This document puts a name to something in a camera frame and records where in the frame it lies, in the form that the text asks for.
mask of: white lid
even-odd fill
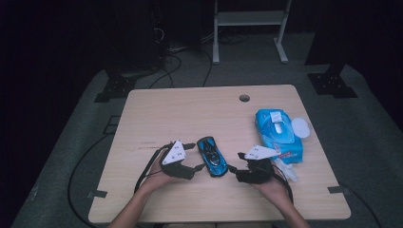
[[[308,123],[301,117],[293,119],[291,126],[293,127],[294,134],[302,139],[307,138],[311,134]]]

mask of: tissue pack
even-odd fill
[[[256,113],[256,127],[264,146],[279,150],[284,163],[302,162],[301,139],[294,134],[291,120],[281,109],[260,109]]]

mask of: floor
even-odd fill
[[[170,74],[172,80],[162,77],[166,73],[160,70],[138,80],[135,87],[295,86],[336,178],[350,189],[345,191],[352,210],[350,218],[309,221],[311,226],[401,226],[402,132],[363,76],[349,66],[345,66],[341,77],[357,98],[317,95],[307,74],[324,72],[327,66],[304,65],[313,33],[285,34],[283,45],[289,58],[286,65],[278,58],[273,44],[275,35],[244,36],[247,39],[237,45],[221,45],[219,65],[211,65],[211,44],[202,46],[202,51],[187,50],[166,57],[165,69],[168,72],[176,69]],[[91,224],[86,219],[113,142],[113,135],[105,132],[116,127],[125,106],[124,98],[94,103],[106,83],[104,70],[94,75],[12,227],[106,226]],[[273,224],[286,227],[283,221]],[[152,225],[139,224],[139,227]],[[235,224],[214,224],[224,225],[235,227]],[[268,224],[242,224],[242,227],[265,225]]]

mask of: metal stand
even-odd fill
[[[107,103],[109,99],[127,98],[128,93],[134,89],[140,77],[124,77],[116,65],[106,67],[108,77],[104,91],[98,93],[94,103]]]
[[[278,37],[274,39],[279,58],[283,64],[288,63],[288,58],[282,47],[281,41],[287,24],[288,14],[292,0],[287,0],[285,10],[273,11],[235,11],[219,12],[218,0],[215,1],[214,16],[214,43],[213,63],[220,63],[219,54],[219,26],[280,26]]]
[[[346,86],[340,77],[345,66],[342,56],[333,61],[325,73],[309,73],[308,77],[318,95],[333,95],[335,98],[356,98],[353,89]]]

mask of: wooden table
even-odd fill
[[[249,102],[242,102],[247,95]],[[195,143],[213,136],[227,162],[246,168],[238,152],[261,144],[255,114],[261,108],[283,109],[291,119],[306,110],[292,85],[254,85],[203,88],[144,89],[130,92],[111,146],[89,220],[110,222],[133,194],[138,177],[159,147],[175,140]],[[295,164],[298,182],[290,182],[295,206],[306,219],[347,219],[350,208],[341,193],[315,130],[302,141],[303,163]],[[187,150],[182,163],[202,163],[197,147]],[[148,201],[141,222],[240,222],[283,219],[254,188],[228,172],[211,178],[206,168],[192,180],[177,180],[157,190]]]

